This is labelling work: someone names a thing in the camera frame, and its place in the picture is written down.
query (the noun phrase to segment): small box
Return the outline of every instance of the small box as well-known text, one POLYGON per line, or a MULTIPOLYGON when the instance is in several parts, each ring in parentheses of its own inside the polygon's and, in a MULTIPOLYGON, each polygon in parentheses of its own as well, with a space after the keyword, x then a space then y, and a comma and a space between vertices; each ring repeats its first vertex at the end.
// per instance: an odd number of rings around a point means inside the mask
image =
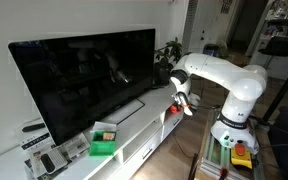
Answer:
POLYGON ((115 139, 116 133, 114 133, 114 139, 110 141, 103 140, 105 131, 95 131, 93 135, 93 141, 90 147, 90 156, 113 156, 115 152, 115 139))

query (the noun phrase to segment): cabinet drawer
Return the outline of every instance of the cabinet drawer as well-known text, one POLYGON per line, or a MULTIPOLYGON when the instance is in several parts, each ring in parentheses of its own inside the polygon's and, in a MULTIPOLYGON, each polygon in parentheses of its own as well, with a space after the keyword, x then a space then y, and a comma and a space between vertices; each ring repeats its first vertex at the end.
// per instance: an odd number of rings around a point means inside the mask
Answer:
POLYGON ((161 143, 162 128, 110 179, 130 179, 161 143))
POLYGON ((163 125, 162 141, 170 134, 170 132, 181 122, 183 119, 183 110, 177 114, 173 114, 163 125))

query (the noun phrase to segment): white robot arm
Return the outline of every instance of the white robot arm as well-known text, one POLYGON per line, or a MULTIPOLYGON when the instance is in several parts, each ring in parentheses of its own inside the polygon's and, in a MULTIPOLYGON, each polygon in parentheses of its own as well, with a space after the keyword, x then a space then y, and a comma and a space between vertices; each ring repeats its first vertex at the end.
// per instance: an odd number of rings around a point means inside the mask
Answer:
POLYGON ((191 74, 209 79, 230 91, 217 122, 212 126, 212 135, 222 146, 231 148, 243 143, 252 153, 258 152, 258 142, 247 118, 258 97, 266 89, 266 70, 257 65, 240 68, 228 61, 204 55, 184 56, 171 71, 175 84, 177 103, 187 115, 193 115, 199 97, 190 92, 191 74))

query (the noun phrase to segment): shelf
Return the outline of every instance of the shelf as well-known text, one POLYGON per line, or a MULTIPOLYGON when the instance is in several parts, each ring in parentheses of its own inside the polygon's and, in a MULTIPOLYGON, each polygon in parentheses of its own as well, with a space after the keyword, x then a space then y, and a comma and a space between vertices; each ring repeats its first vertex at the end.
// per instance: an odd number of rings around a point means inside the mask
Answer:
POLYGON ((152 122, 142 133, 123 149, 123 159, 126 163, 155 133, 162 127, 159 122, 152 122))
POLYGON ((122 164, 114 157, 105 166, 103 166, 96 174, 94 174, 90 179, 94 180, 106 180, 109 179, 113 172, 116 172, 122 164))

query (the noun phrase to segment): television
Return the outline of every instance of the television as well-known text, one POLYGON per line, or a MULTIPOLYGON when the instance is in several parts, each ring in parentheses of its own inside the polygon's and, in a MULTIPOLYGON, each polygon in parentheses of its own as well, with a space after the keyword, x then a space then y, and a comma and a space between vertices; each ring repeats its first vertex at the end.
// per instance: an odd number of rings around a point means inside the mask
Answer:
POLYGON ((150 90, 155 30, 13 42, 53 140, 64 143, 150 90))

